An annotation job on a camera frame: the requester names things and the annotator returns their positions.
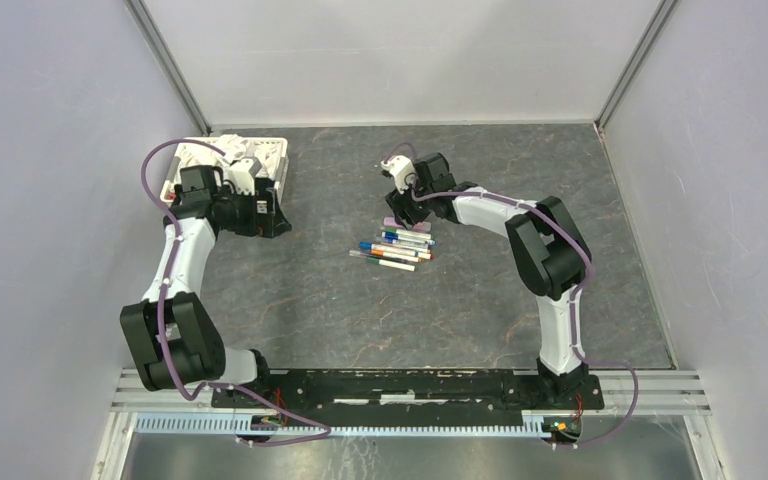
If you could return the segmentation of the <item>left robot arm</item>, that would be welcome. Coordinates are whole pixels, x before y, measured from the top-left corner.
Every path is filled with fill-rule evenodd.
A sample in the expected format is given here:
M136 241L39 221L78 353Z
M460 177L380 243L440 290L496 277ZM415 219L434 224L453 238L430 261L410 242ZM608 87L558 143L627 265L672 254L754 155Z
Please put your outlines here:
M126 343L149 391L224 379L250 407L266 405L273 379L252 352L227 350L199 298L207 259L222 231L274 238L292 226L281 209L287 163L245 158L230 167L181 168L164 215L165 245L140 302L120 314Z

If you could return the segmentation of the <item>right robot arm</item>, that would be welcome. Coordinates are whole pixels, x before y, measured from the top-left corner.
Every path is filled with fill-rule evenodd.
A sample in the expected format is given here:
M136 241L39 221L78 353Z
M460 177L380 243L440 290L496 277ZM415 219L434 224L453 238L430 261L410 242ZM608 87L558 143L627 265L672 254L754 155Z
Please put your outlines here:
M538 396L551 408L566 406L588 376L578 300L592 255L563 201L519 200L457 182L439 153L419 160L391 156L380 167L394 183L385 201L399 225L412 228L435 215L508 240L520 280L538 302Z

